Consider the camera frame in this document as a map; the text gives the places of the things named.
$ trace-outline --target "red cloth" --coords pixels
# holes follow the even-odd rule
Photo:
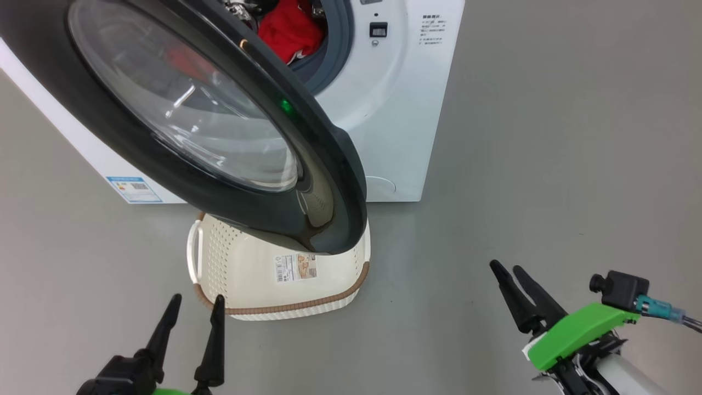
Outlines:
[[[258,36],[286,64],[310,55],[319,48],[324,38],[324,33],[312,20],[311,12],[312,7],[307,0],[280,0],[273,11],[261,20]]]

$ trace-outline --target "floor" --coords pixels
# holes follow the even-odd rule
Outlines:
[[[422,202],[370,205],[371,274],[348,307],[227,321],[216,394],[557,394],[487,266],[522,265],[569,311],[593,273],[651,280],[702,316],[702,3],[469,0]],[[0,78],[0,382],[73,394],[183,307],[165,387],[209,331],[186,205],[130,206]],[[625,356],[698,392],[702,337],[643,320]]]

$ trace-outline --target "label on basket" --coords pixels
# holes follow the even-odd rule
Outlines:
[[[276,283],[306,280],[317,277],[317,257],[314,254],[277,255],[275,263]]]

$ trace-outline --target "white plastic basket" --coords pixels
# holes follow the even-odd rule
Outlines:
[[[223,295],[225,313],[239,320],[284,320],[340,309],[356,297],[370,258],[368,226],[356,247],[333,256],[273,245],[205,213],[187,237],[187,268],[198,298],[212,309]]]

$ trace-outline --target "product label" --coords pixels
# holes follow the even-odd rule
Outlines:
[[[107,177],[111,183],[122,194],[124,199],[130,203],[159,203],[161,198],[149,187],[149,184],[141,177]]]
[[[276,283],[289,283],[317,277],[317,257],[314,254],[277,255],[274,259]]]
[[[441,15],[422,15],[419,45],[441,45],[446,34],[446,18]]]

